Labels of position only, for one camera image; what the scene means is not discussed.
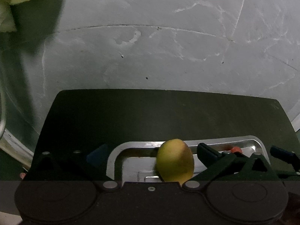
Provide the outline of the person hand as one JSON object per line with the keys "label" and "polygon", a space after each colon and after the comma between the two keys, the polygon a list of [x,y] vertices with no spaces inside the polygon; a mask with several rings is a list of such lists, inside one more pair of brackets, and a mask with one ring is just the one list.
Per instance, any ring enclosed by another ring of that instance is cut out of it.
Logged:
{"label": "person hand", "polygon": [[26,176],[26,173],[20,173],[20,178],[24,179],[24,177]]}

